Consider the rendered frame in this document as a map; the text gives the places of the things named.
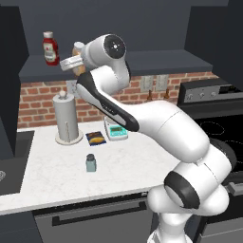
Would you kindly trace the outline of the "dark sink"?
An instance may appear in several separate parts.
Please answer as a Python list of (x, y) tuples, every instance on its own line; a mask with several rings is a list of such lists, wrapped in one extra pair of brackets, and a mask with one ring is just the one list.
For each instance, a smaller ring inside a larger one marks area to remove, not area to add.
[(0, 159), (0, 196), (21, 191), (34, 132), (18, 132), (13, 159)]

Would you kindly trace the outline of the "teal kitchen scale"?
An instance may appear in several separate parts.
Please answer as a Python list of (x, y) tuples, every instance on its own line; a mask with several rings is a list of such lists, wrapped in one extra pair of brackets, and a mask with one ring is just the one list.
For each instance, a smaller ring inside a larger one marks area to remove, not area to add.
[(128, 138), (128, 131), (125, 128), (115, 123), (108, 117), (104, 117), (103, 121), (106, 136), (111, 141), (126, 140)]

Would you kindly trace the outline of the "grey paper towel holder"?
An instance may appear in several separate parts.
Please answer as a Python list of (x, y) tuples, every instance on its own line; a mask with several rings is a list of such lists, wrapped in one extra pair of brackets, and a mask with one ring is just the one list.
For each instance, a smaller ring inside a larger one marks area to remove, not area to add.
[(53, 97), (58, 132), (55, 140), (61, 145), (78, 143), (84, 136), (78, 127), (75, 97), (60, 91)]

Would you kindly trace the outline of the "blue snack bag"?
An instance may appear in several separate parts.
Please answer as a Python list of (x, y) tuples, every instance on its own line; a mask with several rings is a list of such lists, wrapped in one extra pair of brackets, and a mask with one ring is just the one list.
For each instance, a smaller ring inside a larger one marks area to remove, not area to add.
[(90, 146), (106, 143), (106, 140), (101, 131), (86, 133), (85, 135)]

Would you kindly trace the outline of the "dark grey open wall cabinet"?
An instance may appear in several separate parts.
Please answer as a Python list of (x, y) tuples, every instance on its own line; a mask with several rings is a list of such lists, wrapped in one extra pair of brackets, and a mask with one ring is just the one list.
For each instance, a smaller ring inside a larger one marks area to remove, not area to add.
[(51, 30), (60, 58), (73, 43), (115, 33), (126, 44), (134, 76), (210, 71), (212, 66), (185, 49), (193, 0), (20, 0), (29, 56), (20, 71), (23, 83), (70, 80), (71, 72), (48, 66), (43, 32)]

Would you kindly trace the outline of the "red ketchup bottle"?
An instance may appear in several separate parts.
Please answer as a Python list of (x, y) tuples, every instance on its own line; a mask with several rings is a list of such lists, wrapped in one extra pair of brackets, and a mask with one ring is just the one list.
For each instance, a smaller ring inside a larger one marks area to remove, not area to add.
[(52, 31), (45, 31), (43, 33), (43, 50), (47, 65), (57, 65), (60, 62), (58, 45), (53, 37)]

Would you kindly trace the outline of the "dark grey base cabinet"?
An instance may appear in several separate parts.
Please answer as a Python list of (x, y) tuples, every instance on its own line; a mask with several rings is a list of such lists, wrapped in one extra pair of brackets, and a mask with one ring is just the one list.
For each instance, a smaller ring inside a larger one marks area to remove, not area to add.
[(43, 243), (32, 212), (0, 215), (0, 243)]

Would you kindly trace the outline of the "dark grey cabinet door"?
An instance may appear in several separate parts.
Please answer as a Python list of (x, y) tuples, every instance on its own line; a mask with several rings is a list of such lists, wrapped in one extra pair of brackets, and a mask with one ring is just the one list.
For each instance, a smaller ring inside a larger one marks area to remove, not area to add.
[(243, 91), (243, 0), (228, 0), (227, 6), (191, 7), (185, 49)]
[(18, 7), (0, 5), (0, 159), (15, 156), (21, 81), (28, 46)]

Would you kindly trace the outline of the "black stove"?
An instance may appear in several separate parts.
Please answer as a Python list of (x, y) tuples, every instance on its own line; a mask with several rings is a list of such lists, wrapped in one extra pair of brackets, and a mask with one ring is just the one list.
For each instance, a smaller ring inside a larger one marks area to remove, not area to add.
[[(243, 183), (243, 91), (222, 79), (183, 83), (178, 107), (191, 116), (211, 138), (227, 143), (237, 164), (223, 181)], [(192, 216), (186, 233), (193, 243), (243, 243), (243, 196), (229, 192), (230, 204), (216, 216)]]

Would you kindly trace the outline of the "grey shaker with black cap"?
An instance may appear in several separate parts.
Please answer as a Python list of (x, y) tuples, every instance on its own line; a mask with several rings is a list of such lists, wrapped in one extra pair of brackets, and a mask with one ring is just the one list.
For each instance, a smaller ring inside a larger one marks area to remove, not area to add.
[(93, 154), (88, 154), (86, 156), (85, 164), (87, 172), (95, 172), (97, 170), (96, 159)]

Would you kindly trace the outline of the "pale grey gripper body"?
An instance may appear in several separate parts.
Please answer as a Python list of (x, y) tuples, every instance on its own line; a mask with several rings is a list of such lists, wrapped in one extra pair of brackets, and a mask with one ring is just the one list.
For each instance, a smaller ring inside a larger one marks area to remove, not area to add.
[(83, 58), (80, 55), (66, 58), (60, 62), (62, 71), (75, 70), (82, 71), (84, 69)]

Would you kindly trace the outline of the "tan shaker with white cap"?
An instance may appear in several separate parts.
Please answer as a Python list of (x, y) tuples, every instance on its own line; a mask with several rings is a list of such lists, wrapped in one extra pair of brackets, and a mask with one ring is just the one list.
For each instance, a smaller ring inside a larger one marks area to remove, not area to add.
[[(75, 42), (74, 47), (72, 49), (72, 55), (76, 56), (82, 53), (82, 48), (84, 47), (84, 43), (82, 42)], [(79, 65), (77, 67), (73, 68), (73, 72), (76, 76), (81, 75), (82, 73), (85, 72), (85, 66), (84, 65)]]

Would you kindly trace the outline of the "grey wall outlet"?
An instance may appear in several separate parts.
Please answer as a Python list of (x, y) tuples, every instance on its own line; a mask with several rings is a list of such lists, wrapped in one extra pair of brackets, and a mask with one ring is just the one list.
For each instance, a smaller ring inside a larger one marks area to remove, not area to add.
[(66, 89), (68, 93), (75, 95), (77, 93), (76, 80), (69, 80), (66, 82)]
[(167, 89), (168, 84), (168, 74), (158, 75), (156, 78), (156, 90), (157, 91), (165, 91)]
[(140, 92), (148, 92), (153, 89), (153, 76), (142, 76), (140, 81)]

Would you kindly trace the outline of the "dark grey dishwasher front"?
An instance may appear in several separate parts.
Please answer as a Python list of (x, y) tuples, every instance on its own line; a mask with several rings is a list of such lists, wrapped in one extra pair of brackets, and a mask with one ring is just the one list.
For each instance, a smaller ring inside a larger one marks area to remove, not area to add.
[[(66, 204), (33, 212), (44, 243), (146, 243), (150, 234), (152, 211), (147, 193)], [(137, 207), (146, 203), (145, 211), (91, 219), (53, 227), (52, 218), (69, 219)]]

